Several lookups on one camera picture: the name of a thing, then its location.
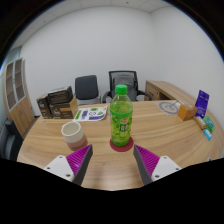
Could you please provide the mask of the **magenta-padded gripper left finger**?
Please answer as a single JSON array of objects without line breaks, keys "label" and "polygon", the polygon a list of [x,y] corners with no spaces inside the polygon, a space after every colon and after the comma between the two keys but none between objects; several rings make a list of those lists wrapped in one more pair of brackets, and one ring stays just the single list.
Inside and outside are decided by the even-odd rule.
[{"label": "magenta-padded gripper left finger", "polygon": [[76,185],[81,185],[92,155],[92,145],[87,145],[68,156],[57,156],[44,167],[44,170]]}]

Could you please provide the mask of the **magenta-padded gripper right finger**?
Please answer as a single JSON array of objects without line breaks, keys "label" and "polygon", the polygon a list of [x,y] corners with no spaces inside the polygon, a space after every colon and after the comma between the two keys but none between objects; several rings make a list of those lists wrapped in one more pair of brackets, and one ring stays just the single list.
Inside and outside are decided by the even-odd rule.
[{"label": "magenta-padded gripper right finger", "polygon": [[181,170],[181,167],[168,156],[159,157],[151,151],[138,145],[134,146],[133,154],[144,185],[148,185]]}]

